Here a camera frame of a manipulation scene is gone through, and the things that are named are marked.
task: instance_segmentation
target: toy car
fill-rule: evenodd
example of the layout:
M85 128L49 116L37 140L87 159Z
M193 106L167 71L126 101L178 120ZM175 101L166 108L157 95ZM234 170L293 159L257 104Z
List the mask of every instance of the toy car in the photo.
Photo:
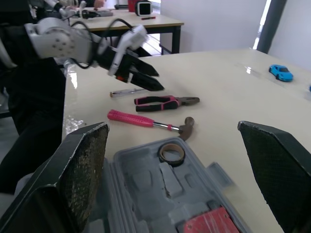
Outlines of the toy car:
M269 72L272 73L277 80L290 82L293 80L293 74L285 67L281 65L271 65Z

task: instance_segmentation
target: claw hammer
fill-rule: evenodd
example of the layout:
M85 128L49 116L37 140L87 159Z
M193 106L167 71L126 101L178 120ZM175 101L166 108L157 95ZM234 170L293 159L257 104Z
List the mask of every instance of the claw hammer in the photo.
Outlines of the claw hammer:
M123 113L123 112L119 112L116 110L110 110L107 117L109 120L117 120L117 121L129 123L132 125L138 125L138 126L143 126L143 127L155 126L155 127L167 129L169 131L175 131L179 133L179 137L183 139L184 141L186 141L191 136L193 125L194 125L194 119L190 116L185 119L185 124L179 127L155 122L154 120L149 119L144 116Z

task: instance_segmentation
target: tool case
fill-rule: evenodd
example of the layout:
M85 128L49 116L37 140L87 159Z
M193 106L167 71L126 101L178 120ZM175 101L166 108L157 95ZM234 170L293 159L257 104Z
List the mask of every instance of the tool case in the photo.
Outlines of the tool case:
M182 165L171 167L160 162L158 150L168 143L177 144L185 151ZM174 160L177 155L168 152L165 156ZM185 231L185 224L204 213L214 211L214 215L219 215L215 212L219 209L229 215L225 217L238 231L223 226L227 229L216 231L216 227L203 232L250 233L222 195L222 188L231 184L217 163L205 168L178 137L122 150L112 161L104 161L102 182L84 233L200 232L190 227ZM210 226L215 227L214 220L210 219Z

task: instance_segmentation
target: black cable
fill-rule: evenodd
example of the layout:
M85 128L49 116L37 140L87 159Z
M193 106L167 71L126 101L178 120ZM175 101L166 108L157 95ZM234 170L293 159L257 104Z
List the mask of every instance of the black cable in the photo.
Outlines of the black cable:
M87 30L87 33L88 33L88 35L89 35L89 39L90 39L91 42L92 42L92 52L94 53L94 51L95 51L95 43L94 43L94 40L93 40L93 36L92 36L91 30L90 30L90 29L88 28L88 26L87 26L85 23L83 23L82 21L74 22L71 26L74 27L74 26L77 25L77 24L82 25L82 26L85 27L85 29ZM80 63L79 63L77 60L75 60L75 59L73 59L73 58L72 58L72 60L73 60L73 62L74 62L78 67L80 67L81 69L87 69L87 68L89 68L89 67L94 63L94 59L93 59L94 55L95 55L95 54L93 54L91 61L89 62L89 64L88 64L86 67L80 65Z
M69 17L67 17L67 18L64 18L63 21L68 20L68 22L69 22L69 19L70 19L71 17L74 17L74 16L77 16L77 14L74 14L74 15L71 15L71 16L69 16Z
M89 67L94 63L94 61L95 61L95 56L96 56L96 53L97 53L97 51L98 51L98 49L99 49L100 44L102 43L102 41L104 40L104 38L106 38L106 37L108 36L108 33L109 33L109 31L111 30L111 27L112 27L116 22L124 23L127 27L129 27L130 30L133 28L133 26L132 26L131 24L129 24L128 22L126 22L125 20L123 20L123 19L121 19L121 18L117 18L117 19L113 20L113 21L109 24L107 30L105 30L105 31L102 33L101 39L99 40L99 42L98 42L97 45L94 43L92 33L91 33L89 27L88 27L85 23L83 23L83 22L81 22L81 21L77 21L77 22L75 22L75 23L73 23L73 24L71 25L72 27L74 27L75 25L80 24L80 25L82 25L83 27L85 27L85 29L87 30L87 32L88 32L88 34L89 34L90 40L91 40L91 42L92 42L92 52L93 52L93 55L92 55L92 57L91 57L91 59L90 59L90 61L89 61L89 64L88 64L86 67L80 65L78 61L76 61L75 59L72 58L72 60L74 61L75 64L77 64L78 67L80 67L81 69L87 69L87 68L89 68Z
M102 43L102 41L104 40L104 38L108 37L108 34L109 34L109 31L111 30L111 27L116 23L116 22L121 22L121 23L124 23L130 30L132 30L133 26L131 24L129 24L128 22L126 22L125 20L121 19L121 18L117 18L115 20L113 20L107 30L105 30L104 32L102 32L102 35L101 35L101 39L99 40L97 46L95 47L95 52L90 60L91 63L94 62L94 59L95 59L95 56L96 56L96 52L98 51L99 49L99 46L100 44Z

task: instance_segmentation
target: table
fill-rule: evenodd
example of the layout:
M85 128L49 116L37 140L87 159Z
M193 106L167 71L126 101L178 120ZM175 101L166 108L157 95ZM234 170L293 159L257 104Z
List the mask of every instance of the table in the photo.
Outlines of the table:
M311 73L308 70L252 49L220 51L216 55L232 62L235 66L242 67L252 76L258 79L267 79L288 90L292 95L304 98L311 103L311 92L309 91ZM294 75L294 80L290 83L276 80L274 75L267 72L272 64L286 66Z
M181 26L184 25L183 22L159 14L152 14L156 19L141 20L141 17L138 17L135 13L128 12L128 10L113 10L113 14L114 15L111 17L82 19L82 21L87 24L93 33L98 35L100 35L100 32L107 30L108 25L116 18L124 19L133 26L142 24L146 28L148 34L172 33L172 53L179 53L180 30ZM126 31L128 31L128 27L118 22L112 27L108 37L121 36Z
M152 95L201 98L197 105L143 115L174 125L180 125L185 117L192 116L196 124L187 143L204 166L218 162L234 181L236 185L226 189L224 194L246 224L254 233L281 233L281 227L255 182L237 125L240 120L247 120L288 131L311 151L311 131L306 130L311 127L311 108L308 100L269 80L270 74L264 62L278 60L264 59L266 56L249 50L143 58L157 69L161 75L159 80L166 87L165 91ZM249 64L253 67L250 74L244 67ZM110 133L105 153L108 159L112 159L119 150L177 136L163 129L143 128L107 119L110 109L135 114L133 99L151 95L109 97L110 91L133 87L108 77L106 70L81 70L71 66L67 77L64 135L85 125L108 121Z

